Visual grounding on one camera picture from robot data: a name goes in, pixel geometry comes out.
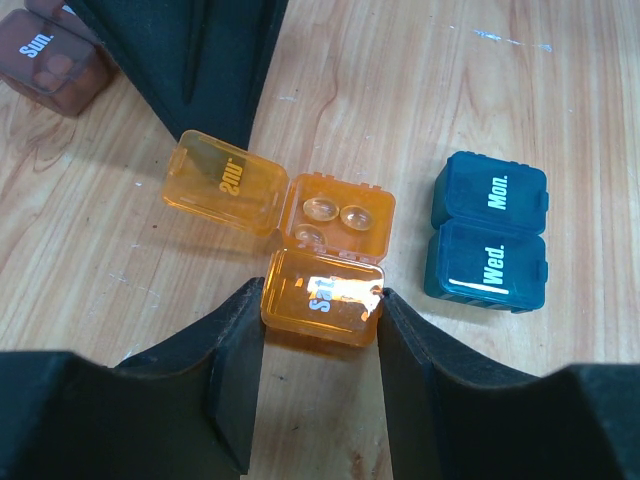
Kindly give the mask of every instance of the gel capsule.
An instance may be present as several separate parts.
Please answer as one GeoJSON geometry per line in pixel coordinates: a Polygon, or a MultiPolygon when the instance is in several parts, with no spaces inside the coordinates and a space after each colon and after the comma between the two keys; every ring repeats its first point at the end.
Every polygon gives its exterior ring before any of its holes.
{"type": "Polygon", "coordinates": [[[324,234],[313,225],[307,223],[301,223],[293,229],[294,236],[305,243],[317,243],[324,245],[327,243],[327,239],[324,234]]]}
{"type": "Polygon", "coordinates": [[[361,232],[369,230],[373,225],[373,216],[357,205],[349,205],[340,210],[340,220],[347,227],[361,232]]]}
{"type": "Polygon", "coordinates": [[[338,206],[328,198],[310,198],[302,205],[302,210],[311,219],[317,222],[329,222],[340,213],[338,206]]]}

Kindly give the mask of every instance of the translucent plastic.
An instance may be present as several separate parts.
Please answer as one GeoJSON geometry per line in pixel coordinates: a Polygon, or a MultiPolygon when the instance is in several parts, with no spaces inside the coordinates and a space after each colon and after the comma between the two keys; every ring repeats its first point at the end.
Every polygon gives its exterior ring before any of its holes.
{"type": "Polygon", "coordinates": [[[98,38],[66,3],[60,0],[25,0],[27,10],[46,20],[66,28],[90,43],[98,43],[98,38]]]}
{"type": "Polygon", "coordinates": [[[280,165],[190,130],[171,156],[162,195],[181,210],[266,237],[278,226],[288,183],[280,165]]]}
{"type": "Polygon", "coordinates": [[[447,160],[433,194],[431,223],[460,218],[501,229],[542,233],[549,209],[541,170],[471,152],[447,160]]]}
{"type": "Polygon", "coordinates": [[[282,232],[262,299],[267,325],[350,345],[376,335],[395,199],[380,187],[319,173],[289,186],[284,169],[199,132],[186,132],[169,163],[165,201],[267,236],[282,232]]]}
{"type": "Polygon", "coordinates": [[[65,116],[79,114],[109,81],[89,42],[26,10],[14,10],[0,22],[0,75],[65,116]]]}
{"type": "Polygon", "coordinates": [[[80,17],[76,15],[69,5],[60,0],[25,0],[24,6],[30,12],[69,30],[71,33],[93,44],[107,68],[111,72],[118,70],[118,65],[102,46],[95,33],[80,20],[80,17]]]}
{"type": "Polygon", "coordinates": [[[377,266],[279,250],[262,294],[262,319],[272,328],[365,346],[376,336],[383,287],[377,266]]]}
{"type": "Polygon", "coordinates": [[[454,218],[429,242],[424,288],[432,297],[520,313],[544,305],[547,278],[539,236],[454,218]]]}
{"type": "Polygon", "coordinates": [[[375,264],[387,254],[394,208],[393,195],[380,187],[341,182],[320,173],[302,174],[289,187],[280,229],[285,245],[291,248],[307,248],[375,264]],[[341,218],[342,212],[330,221],[314,221],[304,206],[310,199],[318,197],[330,200],[338,209],[348,209],[347,222],[341,218]],[[367,221],[363,221],[361,216],[353,218],[355,212],[361,215],[363,211],[369,216],[367,221]],[[306,223],[322,232],[327,240],[325,245],[305,244],[296,239],[296,227],[306,223]]]}

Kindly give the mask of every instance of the wooden table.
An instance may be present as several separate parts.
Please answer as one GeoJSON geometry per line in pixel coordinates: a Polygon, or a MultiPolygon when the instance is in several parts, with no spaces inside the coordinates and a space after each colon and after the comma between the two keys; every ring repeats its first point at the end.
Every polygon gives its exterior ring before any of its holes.
{"type": "MultiPolygon", "coordinates": [[[[480,352],[534,374],[638,362],[639,5],[290,0],[251,149],[391,191],[387,285],[480,352]],[[422,292],[432,186],[457,150],[546,172],[542,310],[422,292]]],[[[263,241],[162,202],[174,141],[123,76],[77,120],[0,85],[0,128],[0,348],[115,365],[266,273],[263,241]]],[[[392,478],[375,345],[268,332],[248,478],[392,478]]]]}

